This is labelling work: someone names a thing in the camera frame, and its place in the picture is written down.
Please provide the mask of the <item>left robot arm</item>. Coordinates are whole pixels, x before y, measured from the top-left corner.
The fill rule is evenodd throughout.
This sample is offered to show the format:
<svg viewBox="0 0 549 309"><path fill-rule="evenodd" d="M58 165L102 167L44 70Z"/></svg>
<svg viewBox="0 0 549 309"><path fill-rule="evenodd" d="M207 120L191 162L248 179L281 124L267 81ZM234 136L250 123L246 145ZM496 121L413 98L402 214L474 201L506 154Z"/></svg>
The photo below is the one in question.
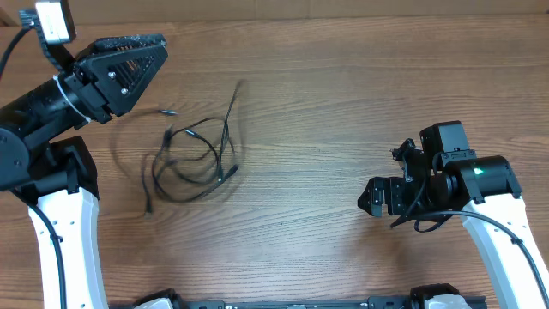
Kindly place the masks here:
<svg viewBox="0 0 549 309"><path fill-rule="evenodd" d="M97 39L77 55L44 43L57 74L1 110L1 188L29 209L47 308L105 308L99 190L80 136L131 111L167 58L160 34Z"/></svg>

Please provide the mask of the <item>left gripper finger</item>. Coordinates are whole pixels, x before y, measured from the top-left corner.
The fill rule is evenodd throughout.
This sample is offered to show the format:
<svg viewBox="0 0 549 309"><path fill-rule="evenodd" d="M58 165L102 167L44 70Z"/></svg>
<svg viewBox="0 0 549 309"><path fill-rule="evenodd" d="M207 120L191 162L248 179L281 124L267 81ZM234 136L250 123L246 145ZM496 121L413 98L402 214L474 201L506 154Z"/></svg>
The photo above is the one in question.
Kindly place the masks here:
<svg viewBox="0 0 549 309"><path fill-rule="evenodd" d="M166 39L160 33L97 39L89 45L89 48L92 53L103 53L157 45L166 46Z"/></svg>
<svg viewBox="0 0 549 309"><path fill-rule="evenodd" d="M164 42L94 42L76 66L116 116L131 111L167 59Z"/></svg>

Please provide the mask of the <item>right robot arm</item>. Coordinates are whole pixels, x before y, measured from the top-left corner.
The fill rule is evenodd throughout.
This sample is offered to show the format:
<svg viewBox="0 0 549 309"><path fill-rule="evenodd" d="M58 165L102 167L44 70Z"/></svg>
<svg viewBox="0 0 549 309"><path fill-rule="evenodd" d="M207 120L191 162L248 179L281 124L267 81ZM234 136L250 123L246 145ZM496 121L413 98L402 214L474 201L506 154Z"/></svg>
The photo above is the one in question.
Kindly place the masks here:
<svg viewBox="0 0 549 309"><path fill-rule="evenodd" d="M453 217L481 255L502 308L546 308L548 269L526 215L522 188L502 156L478 157L459 121L437 123L391 151L401 177L370 179L358 206L371 216L392 215L431 231Z"/></svg>

